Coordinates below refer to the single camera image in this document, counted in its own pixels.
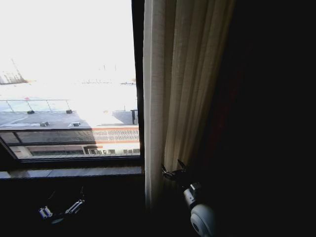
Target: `bright sky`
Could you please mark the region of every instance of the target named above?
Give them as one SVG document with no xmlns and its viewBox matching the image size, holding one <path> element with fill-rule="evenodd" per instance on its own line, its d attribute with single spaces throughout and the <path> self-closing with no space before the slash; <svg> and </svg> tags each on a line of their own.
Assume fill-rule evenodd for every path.
<svg viewBox="0 0 316 237">
<path fill-rule="evenodd" d="M 0 30 L 0 63 L 25 79 L 135 78 L 130 0 L 1 0 Z"/>
</svg>

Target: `building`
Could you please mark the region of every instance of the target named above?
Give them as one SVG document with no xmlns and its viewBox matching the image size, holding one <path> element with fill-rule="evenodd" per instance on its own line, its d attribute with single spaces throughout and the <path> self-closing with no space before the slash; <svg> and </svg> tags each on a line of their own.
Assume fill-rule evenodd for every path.
<svg viewBox="0 0 316 237">
<path fill-rule="evenodd" d="M 1 113 L 0 137 L 18 158 L 139 155 L 138 120 L 131 111 L 111 116 L 121 123 L 91 126 L 77 113 Z"/>
</svg>

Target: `white robotic part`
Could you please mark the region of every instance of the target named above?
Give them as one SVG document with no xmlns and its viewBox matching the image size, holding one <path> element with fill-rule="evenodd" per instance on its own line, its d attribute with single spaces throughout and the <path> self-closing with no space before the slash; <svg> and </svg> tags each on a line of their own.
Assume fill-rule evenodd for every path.
<svg viewBox="0 0 316 237">
<path fill-rule="evenodd" d="M 214 213 L 209 206 L 196 205 L 191 210 L 191 223 L 200 236 L 211 237 L 214 235 Z"/>
<path fill-rule="evenodd" d="M 194 198 L 194 196 L 190 192 L 190 189 L 185 189 L 183 192 L 183 195 L 184 195 L 185 201 L 189 207 L 196 201 L 196 199 Z"/>
</svg>

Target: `window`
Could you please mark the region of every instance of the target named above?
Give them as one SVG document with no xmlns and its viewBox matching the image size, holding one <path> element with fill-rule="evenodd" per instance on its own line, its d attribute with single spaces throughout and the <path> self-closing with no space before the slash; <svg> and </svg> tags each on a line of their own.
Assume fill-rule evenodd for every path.
<svg viewBox="0 0 316 237">
<path fill-rule="evenodd" d="M 0 142 L 14 158 L 140 155 L 143 16 L 132 7 L 0 2 Z"/>
</svg>

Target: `flat roof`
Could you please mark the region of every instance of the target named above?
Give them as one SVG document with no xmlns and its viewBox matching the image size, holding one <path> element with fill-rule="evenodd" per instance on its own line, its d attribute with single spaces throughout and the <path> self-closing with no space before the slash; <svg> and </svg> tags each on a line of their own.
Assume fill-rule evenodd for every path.
<svg viewBox="0 0 316 237">
<path fill-rule="evenodd" d="M 41 127 L 41 122 L 48 122 L 48 127 Z M 80 122 L 80 126 L 73 126 L 73 122 Z M 101 128 L 104 126 L 138 125 L 137 111 L 135 124 L 132 122 L 132 111 L 116 111 L 110 113 L 73 112 L 3 112 L 0 113 L 0 130 L 25 129 L 72 129 L 72 128 Z"/>
</svg>

